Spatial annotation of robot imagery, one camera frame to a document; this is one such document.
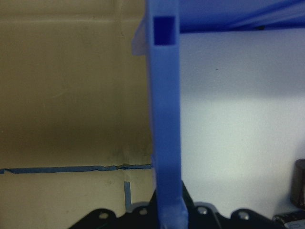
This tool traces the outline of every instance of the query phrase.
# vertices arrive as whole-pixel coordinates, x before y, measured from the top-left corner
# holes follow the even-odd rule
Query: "square hole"
[[[174,45],[175,17],[154,17],[153,32],[155,45]]]

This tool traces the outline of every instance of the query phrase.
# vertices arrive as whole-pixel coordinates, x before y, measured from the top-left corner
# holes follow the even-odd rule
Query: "blue vertical bar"
[[[124,193],[125,193],[125,209],[126,211],[128,211],[132,205],[130,182],[124,181]]]
[[[161,228],[186,229],[180,147],[179,1],[147,0],[146,60]]]

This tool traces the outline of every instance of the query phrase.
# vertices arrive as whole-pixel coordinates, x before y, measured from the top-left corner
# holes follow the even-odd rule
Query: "white surface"
[[[229,216],[271,217],[305,157],[305,30],[181,35],[183,180]]]

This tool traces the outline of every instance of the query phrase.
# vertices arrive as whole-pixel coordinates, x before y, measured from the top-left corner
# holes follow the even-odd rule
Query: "black metal bracket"
[[[285,227],[249,209],[239,209],[225,218],[208,206],[195,206],[185,186],[183,199],[189,213],[189,229],[284,229]],[[116,218],[108,209],[97,209],[69,229],[159,229],[156,193],[147,206]]]

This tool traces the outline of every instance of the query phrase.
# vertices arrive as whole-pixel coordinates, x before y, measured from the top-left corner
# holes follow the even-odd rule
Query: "beige surface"
[[[125,212],[124,181],[132,202],[149,201],[151,170],[0,176],[0,228],[66,229],[97,208]]]
[[[0,168],[146,164],[142,0],[0,0]]]

